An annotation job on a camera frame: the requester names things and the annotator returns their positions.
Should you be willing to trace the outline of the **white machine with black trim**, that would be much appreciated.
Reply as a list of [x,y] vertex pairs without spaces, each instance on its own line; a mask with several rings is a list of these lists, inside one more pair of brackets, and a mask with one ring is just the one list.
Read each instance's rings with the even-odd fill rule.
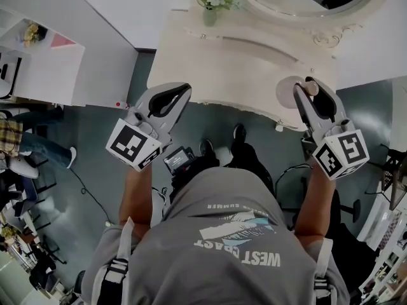
[[15,83],[22,58],[0,52],[0,99],[5,100],[13,95]]

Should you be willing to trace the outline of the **cream carved dressing table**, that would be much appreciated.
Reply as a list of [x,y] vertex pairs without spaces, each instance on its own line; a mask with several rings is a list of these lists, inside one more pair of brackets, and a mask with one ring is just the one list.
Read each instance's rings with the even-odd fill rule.
[[224,11],[212,27],[203,10],[172,10],[160,34],[148,88],[169,82],[191,85],[191,101],[254,112],[279,126],[305,130],[297,109],[276,98],[278,82],[311,76],[337,89],[335,49],[359,25],[333,31],[291,29],[244,10]]

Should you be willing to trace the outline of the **white shelf cabinet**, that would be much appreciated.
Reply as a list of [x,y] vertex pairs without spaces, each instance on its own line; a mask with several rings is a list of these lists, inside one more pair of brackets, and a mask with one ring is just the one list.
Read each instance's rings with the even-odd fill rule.
[[13,95],[5,100],[71,105],[85,48],[43,25],[46,37],[25,47],[24,32],[32,23],[37,22],[0,6],[0,52],[22,58]]

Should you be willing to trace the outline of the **grey printed t-shirt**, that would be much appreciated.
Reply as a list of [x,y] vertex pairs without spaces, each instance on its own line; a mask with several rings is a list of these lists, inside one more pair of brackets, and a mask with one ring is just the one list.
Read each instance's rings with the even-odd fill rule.
[[315,305],[350,296],[323,241],[304,248],[253,173],[214,167],[182,188],[142,238],[126,226],[101,237],[81,285],[87,305]]

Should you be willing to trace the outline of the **black metal stand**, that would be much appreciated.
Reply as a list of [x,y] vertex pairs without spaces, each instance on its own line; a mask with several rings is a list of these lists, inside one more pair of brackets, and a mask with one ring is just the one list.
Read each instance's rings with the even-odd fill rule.
[[407,196],[407,150],[402,152],[384,144],[380,144],[380,146],[387,150],[386,162],[384,164],[368,162],[382,171],[380,191],[365,191],[364,193],[366,195],[381,194],[389,202],[389,210],[393,211]]

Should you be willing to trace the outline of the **person's right forearm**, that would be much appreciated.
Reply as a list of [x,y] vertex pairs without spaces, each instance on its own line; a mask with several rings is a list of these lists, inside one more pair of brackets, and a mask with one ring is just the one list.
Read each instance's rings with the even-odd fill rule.
[[320,166],[314,165],[294,227],[294,235],[304,248],[326,236],[335,189],[336,182],[329,180]]

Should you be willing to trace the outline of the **person's black trousers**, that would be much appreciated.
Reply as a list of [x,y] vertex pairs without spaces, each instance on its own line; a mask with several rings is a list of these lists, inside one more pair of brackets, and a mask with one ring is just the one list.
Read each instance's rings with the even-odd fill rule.
[[238,168],[257,175],[269,191],[274,194],[273,180],[268,170],[257,157],[253,146],[245,142],[244,136],[236,136],[231,145],[232,160],[228,164],[230,168]]

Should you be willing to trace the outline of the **black metal chair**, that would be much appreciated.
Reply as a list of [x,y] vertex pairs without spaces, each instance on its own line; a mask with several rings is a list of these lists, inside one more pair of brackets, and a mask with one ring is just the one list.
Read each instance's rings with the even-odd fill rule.
[[38,171],[38,177],[32,179],[32,183],[37,195],[41,198],[48,197],[57,186],[53,163],[49,160],[43,160],[36,164],[35,169]]

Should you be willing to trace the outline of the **black device with screen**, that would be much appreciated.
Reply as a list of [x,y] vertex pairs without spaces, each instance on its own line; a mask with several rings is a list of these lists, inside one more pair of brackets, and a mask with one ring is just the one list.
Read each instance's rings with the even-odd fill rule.
[[169,172],[174,176],[187,169],[194,159],[195,155],[192,149],[190,147],[185,148],[181,146],[164,158],[163,161]]

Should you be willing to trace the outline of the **yellow flower ornament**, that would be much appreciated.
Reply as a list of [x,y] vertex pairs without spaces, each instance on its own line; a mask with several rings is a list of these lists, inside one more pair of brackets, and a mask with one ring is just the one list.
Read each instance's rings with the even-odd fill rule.
[[48,29],[37,23],[32,23],[26,28],[23,36],[23,43],[25,47],[31,44],[42,41],[48,32]]

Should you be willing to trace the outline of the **person's black shoe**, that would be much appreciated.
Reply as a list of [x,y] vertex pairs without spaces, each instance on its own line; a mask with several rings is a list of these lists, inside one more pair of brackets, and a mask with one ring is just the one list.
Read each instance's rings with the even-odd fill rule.
[[242,123],[238,123],[233,130],[233,142],[244,143],[247,137],[245,126]]
[[200,155],[202,157],[215,157],[214,148],[209,139],[203,139],[199,144]]

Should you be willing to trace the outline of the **black round stool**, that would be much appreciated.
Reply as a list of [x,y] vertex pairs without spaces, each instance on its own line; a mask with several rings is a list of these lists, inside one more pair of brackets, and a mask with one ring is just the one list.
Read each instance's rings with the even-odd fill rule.
[[361,214],[361,201],[360,199],[355,200],[351,207],[340,205],[340,209],[341,211],[350,214],[352,216],[352,222],[356,223],[359,220]]

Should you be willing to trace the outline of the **person's left forearm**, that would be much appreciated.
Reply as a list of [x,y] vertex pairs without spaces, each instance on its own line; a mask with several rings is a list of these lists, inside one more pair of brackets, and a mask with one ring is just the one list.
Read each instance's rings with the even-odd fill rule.
[[142,238],[150,229],[152,218],[152,166],[137,172],[131,168],[125,180],[125,189],[119,211],[123,226],[129,218],[134,223],[133,235]]

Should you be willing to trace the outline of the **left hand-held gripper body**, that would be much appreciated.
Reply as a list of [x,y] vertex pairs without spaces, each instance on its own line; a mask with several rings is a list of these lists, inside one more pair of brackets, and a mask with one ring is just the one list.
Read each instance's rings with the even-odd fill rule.
[[106,150],[141,172],[170,144],[171,129],[166,121],[155,116],[147,117],[136,107],[131,107],[125,118],[117,121]]

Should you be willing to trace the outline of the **person's left black shoe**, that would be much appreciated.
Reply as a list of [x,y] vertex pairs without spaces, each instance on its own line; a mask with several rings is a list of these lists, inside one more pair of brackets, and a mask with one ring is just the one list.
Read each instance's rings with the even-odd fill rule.
[[200,155],[202,157],[215,157],[214,148],[209,139],[203,139],[199,144]]

